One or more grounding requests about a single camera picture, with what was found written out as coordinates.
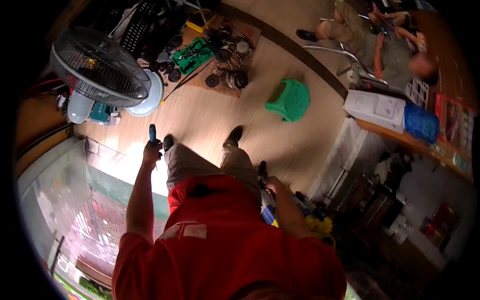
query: wooden floor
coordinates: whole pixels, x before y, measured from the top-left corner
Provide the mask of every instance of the wooden floor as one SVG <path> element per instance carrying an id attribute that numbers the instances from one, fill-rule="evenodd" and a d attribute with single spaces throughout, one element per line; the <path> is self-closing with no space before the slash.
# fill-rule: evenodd
<path id="1" fill-rule="evenodd" d="M 226 3 L 267 22 L 285 35 L 296 38 L 299 27 L 314 28 L 319 17 L 332 14 L 333 0 L 237 0 Z M 337 56 L 316 56 L 335 72 Z M 302 120 L 284 123 L 264 105 L 282 78 L 304 82 L 312 104 Z M 172 133 L 178 141 L 219 165 L 221 145 L 237 125 L 245 125 L 240 147 L 252 163 L 267 161 L 270 175 L 278 176 L 294 191 L 306 192 L 330 151 L 346 115 L 343 99 L 297 58 L 261 37 L 249 72 L 250 84 L 241 97 L 234 98 L 202 88 L 184 86 L 172 94 L 159 109 L 138 118 L 125 110 L 119 124 L 107 127 L 84 123 L 75 127 L 101 144 L 127 155 L 141 155 L 153 123 L 157 136 Z"/>

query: blue screwdriver handle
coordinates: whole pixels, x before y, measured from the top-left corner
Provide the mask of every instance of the blue screwdriver handle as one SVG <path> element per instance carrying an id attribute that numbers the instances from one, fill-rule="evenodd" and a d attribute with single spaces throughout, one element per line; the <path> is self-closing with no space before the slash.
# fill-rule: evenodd
<path id="1" fill-rule="evenodd" d="M 155 124 L 150 124 L 150 128 L 148 129 L 148 132 L 150 133 L 150 142 L 155 145 L 156 144 Z"/>

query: shoe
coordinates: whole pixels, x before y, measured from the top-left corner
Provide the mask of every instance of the shoe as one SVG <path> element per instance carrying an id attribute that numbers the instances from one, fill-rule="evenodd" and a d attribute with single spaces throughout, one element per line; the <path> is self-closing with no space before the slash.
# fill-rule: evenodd
<path id="1" fill-rule="evenodd" d="M 175 142 L 173 141 L 173 135 L 168 134 L 164 139 L 163 139 L 163 150 L 166 152 L 168 151 L 174 144 Z"/>
<path id="2" fill-rule="evenodd" d="M 297 30 L 297 36 L 306 41 L 311 41 L 311 42 L 318 41 L 318 38 L 315 36 L 315 32 L 310 32 L 303 29 Z"/>
<path id="3" fill-rule="evenodd" d="M 225 140 L 226 144 L 232 144 L 235 146 L 239 146 L 239 140 L 241 139 L 241 135 L 243 134 L 243 126 L 239 125 L 235 127 L 232 132 L 228 135 L 228 138 Z"/>

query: white box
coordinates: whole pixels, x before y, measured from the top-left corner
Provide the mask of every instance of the white box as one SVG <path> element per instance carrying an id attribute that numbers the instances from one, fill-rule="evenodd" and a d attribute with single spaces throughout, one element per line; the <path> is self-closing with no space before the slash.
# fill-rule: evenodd
<path id="1" fill-rule="evenodd" d="M 405 105 L 405 101 L 400 98 L 348 90 L 343 109 L 357 119 L 403 133 Z"/>

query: green plastic stool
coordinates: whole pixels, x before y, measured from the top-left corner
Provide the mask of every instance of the green plastic stool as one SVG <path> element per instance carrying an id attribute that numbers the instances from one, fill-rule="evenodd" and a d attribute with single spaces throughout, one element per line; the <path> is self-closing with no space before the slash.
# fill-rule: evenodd
<path id="1" fill-rule="evenodd" d="M 280 97 L 275 102 L 270 101 L 280 93 Z M 265 108 L 282 116 L 283 122 L 300 120 L 310 106 L 308 88 L 294 79 L 282 79 L 270 96 L 270 100 L 265 103 Z"/>

